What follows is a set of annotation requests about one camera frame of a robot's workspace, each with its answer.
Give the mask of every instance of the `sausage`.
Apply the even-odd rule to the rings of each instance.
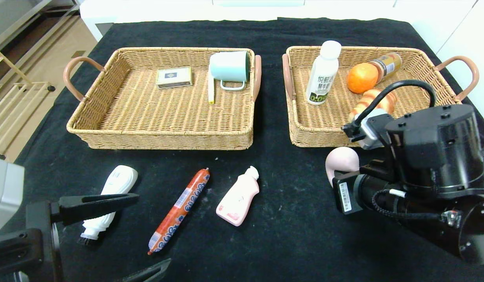
[[[183,221],[184,217],[190,211],[193,203],[195,203],[195,200],[200,195],[200,192],[204,189],[209,177],[209,168],[202,168],[193,177],[193,179],[190,181],[190,184],[188,184],[186,189],[184,189],[183,194],[181,194],[174,206],[170,209],[167,216],[165,216],[163,221],[153,233],[153,236],[148,243],[148,255],[160,251],[165,244],[167,244],[181,224],[181,221]]]

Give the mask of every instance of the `gray device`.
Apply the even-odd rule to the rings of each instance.
[[[24,168],[0,159],[0,229],[18,211],[23,198]]]

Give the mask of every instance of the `pink object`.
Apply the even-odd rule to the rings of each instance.
[[[333,186],[334,171],[353,172],[359,170],[359,155],[349,147],[338,147],[326,158],[326,173],[329,184]]]
[[[238,177],[216,208],[216,214],[232,225],[240,226],[249,211],[252,198],[259,193],[259,173],[251,166]]]

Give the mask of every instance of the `black tablecloth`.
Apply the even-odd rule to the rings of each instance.
[[[281,18],[269,22],[116,24],[91,52],[105,64],[121,47],[244,47],[262,56],[262,84],[254,116],[254,143],[243,151],[93,150],[66,131],[78,102],[66,89],[16,163],[25,167],[23,207],[5,231],[24,227],[24,205],[61,196],[98,194],[117,165],[139,172],[132,192],[140,201],[119,212],[95,249],[75,242],[81,223],[59,227],[67,281],[109,281],[172,257],[166,281],[484,281],[471,266],[370,211],[337,212],[324,160],[331,148],[290,143],[281,55],[289,46],[414,47],[439,60],[408,23]],[[460,92],[447,71],[444,77]],[[73,84],[85,93],[97,70],[84,65]],[[360,152],[361,164],[382,156]],[[234,227],[215,207],[249,166],[260,173],[260,193]],[[200,168],[212,178],[167,246],[149,257],[147,242]]]

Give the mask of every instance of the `basket handle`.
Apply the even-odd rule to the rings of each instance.
[[[476,64],[470,58],[468,58],[468,57],[465,57],[465,56],[454,56],[454,57],[448,59],[447,61],[441,63],[440,65],[436,66],[435,69],[437,71],[441,71],[448,64],[450,64],[450,63],[452,63],[452,62],[454,62],[456,60],[464,61],[464,63],[471,70],[471,83],[470,83],[470,85],[466,89],[464,89],[460,94],[456,95],[456,98],[461,101],[461,100],[463,100],[466,97],[466,95],[468,95],[468,93],[470,93],[470,91],[473,90],[473,88],[475,88],[475,86],[479,82],[479,69],[477,68]]]
[[[70,80],[71,71],[79,62],[88,62],[92,66],[95,66],[95,68],[98,69],[99,71],[104,71],[104,68],[93,59],[90,59],[89,57],[76,57],[71,61],[69,61],[69,63],[66,65],[63,73],[64,84],[66,84],[66,88],[68,88],[68,90],[71,91],[71,93],[73,93],[75,98],[77,98],[81,102],[83,101],[85,96],[82,93],[80,93],[80,91],[78,91],[75,88],[75,86],[73,86]]]
[[[256,102],[256,98],[261,88],[261,56],[256,55],[256,67],[254,74],[254,92],[252,93],[252,101]]]
[[[285,90],[290,100],[296,100],[296,93],[294,92],[294,82],[292,75],[290,74],[289,56],[287,54],[282,55],[283,65],[283,82],[285,84]]]

